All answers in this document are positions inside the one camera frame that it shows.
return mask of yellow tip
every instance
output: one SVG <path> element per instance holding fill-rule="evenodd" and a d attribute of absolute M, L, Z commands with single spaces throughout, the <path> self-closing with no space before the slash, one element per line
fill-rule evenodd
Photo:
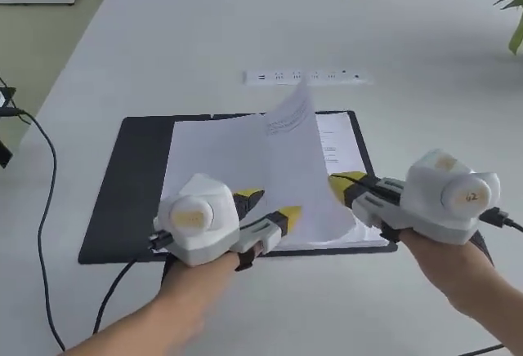
<path fill-rule="evenodd" d="M 234 194 L 243 195 L 244 197 L 249 198 L 251 195 L 257 193 L 258 191 L 261 191 L 262 195 L 263 195 L 263 193 L 265 193 L 265 191 L 262 189 L 245 189 L 245 190 L 235 191 Z"/>
<path fill-rule="evenodd" d="M 302 216 L 302 207 L 282 207 L 278 211 L 288 218 L 287 233 L 291 232 Z"/>
<path fill-rule="evenodd" d="M 331 175 L 329 176 L 329 185 L 337 200 L 342 205 L 345 205 L 345 190 L 352 185 L 352 182 L 348 179 L 338 178 L 335 175 Z"/>

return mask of floor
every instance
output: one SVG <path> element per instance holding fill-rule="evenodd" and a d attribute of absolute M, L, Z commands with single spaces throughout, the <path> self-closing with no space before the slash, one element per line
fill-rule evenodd
<path fill-rule="evenodd" d="M 74 6 L 0 6 L 0 77 L 18 89 L 16 103 L 37 113 L 103 0 Z M 16 150 L 27 126 L 0 120 L 0 140 Z"/>

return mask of black folder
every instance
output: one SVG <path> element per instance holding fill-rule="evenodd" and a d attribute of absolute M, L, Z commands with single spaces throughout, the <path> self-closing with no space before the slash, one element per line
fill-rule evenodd
<path fill-rule="evenodd" d="M 324 111 L 340 113 L 346 111 Z M 365 170 L 373 175 L 356 115 L 347 111 Z M 148 251 L 163 178 L 176 122 L 218 120 L 247 114 L 177 115 L 170 117 L 128 117 L 120 127 L 105 177 L 83 240 L 78 262 L 82 265 L 165 260 Z M 273 251 L 267 256 L 323 256 L 393 252 L 385 247 L 333 248 L 303 251 Z"/>

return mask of white paper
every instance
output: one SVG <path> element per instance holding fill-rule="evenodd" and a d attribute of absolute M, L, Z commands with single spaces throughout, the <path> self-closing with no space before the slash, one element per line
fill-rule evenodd
<path fill-rule="evenodd" d="M 302 81 L 277 109 L 264 116 L 270 151 L 266 185 L 269 211 L 300 205 L 302 218 L 283 244 L 327 242 L 354 228 L 351 213 L 329 186 L 309 87 Z"/>
<path fill-rule="evenodd" d="M 364 241 L 367 231 L 337 202 L 328 181 L 329 173 L 358 170 L 364 171 L 364 165 L 350 119 L 346 113 L 315 115 L 302 82 L 264 116 L 176 123 L 162 197 L 176 194 L 202 172 L 233 191 L 265 190 L 244 222 L 281 207 L 302 206 L 302 218 L 281 249 Z"/>

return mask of table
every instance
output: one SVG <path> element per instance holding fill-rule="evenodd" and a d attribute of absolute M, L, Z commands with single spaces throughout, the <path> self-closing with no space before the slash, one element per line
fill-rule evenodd
<path fill-rule="evenodd" d="M 374 84 L 314 88 L 318 109 L 357 112 L 378 174 L 401 178 L 441 147 L 497 171 L 503 207 L 523 219 L 523 59 L 518 20 L 496 0 L 105 0 L 38 114 L 58 153 L 43 235 L 51 305 L 65 343 L 89 336 L 119 265 L 77 254 L 119 124 L 128 115 L 256 112 L 291 87 L 246 87 L 244 69 L 350 66 Z M 54 354 L 36 231 L 51 155 L 31 127 L 0 175 L 0 344 Z M 523 288 L 523 237 L 485 229 L 499 270 Z M 162 265 L 122 281 L 105 323 L 148 301 Z M 259 260 L 238 275 L 186 354 L 439 356 L 493 345 L 455 313 L 404 247 L 395 254 Z"/>

